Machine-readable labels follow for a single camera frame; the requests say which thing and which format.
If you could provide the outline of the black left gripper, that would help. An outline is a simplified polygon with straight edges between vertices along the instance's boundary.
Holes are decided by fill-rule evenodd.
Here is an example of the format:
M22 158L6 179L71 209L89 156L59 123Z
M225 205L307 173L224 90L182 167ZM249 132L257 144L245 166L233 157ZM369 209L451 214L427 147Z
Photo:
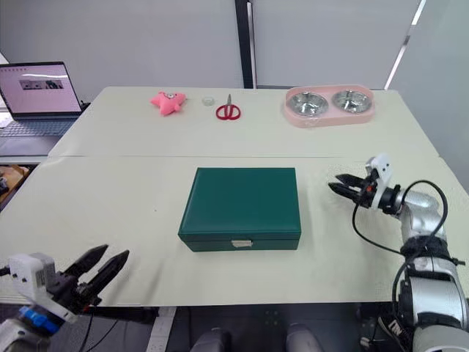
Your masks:
M52 284L46 289L51 294L51 299L75 315L87 311L90 305L98 305L102 301L100 292L123 269L130 251L125 250L110 258L88 283L79 283L78 279L100 261L107 248L108 244L91 248L64 273L57 272Z

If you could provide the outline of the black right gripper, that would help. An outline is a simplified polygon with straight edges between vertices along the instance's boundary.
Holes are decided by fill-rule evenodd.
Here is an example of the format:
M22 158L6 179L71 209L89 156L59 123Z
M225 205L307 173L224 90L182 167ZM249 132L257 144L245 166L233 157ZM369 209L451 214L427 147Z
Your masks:
M370 208L377 191L377 172L372 171L364 179L351 175L336 176L340 182L329 183L329 188L341 197L347 198L363 208Z

